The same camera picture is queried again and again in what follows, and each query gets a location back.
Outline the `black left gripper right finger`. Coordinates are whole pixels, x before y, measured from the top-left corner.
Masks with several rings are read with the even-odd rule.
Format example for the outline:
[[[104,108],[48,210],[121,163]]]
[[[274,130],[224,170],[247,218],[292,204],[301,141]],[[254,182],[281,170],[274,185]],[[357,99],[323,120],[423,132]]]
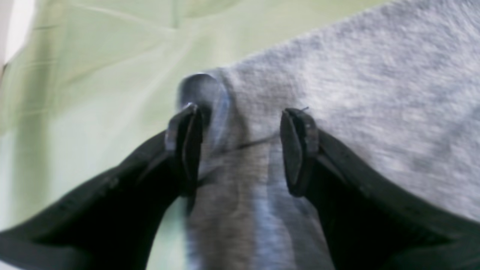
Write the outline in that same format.
[[[337,270],[478,270],[479,223],[384,178],[300,109],[280,123],[289,193],[316,209]]]

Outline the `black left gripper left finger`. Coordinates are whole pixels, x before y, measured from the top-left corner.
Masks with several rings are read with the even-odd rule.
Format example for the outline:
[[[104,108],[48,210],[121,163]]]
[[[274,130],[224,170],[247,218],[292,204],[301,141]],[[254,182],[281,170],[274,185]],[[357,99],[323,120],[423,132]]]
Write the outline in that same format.
[[[163,215],[195,198],[203,116],[189,103],[124,161],[1,232],[1,262],[19,270],[144,270]]]

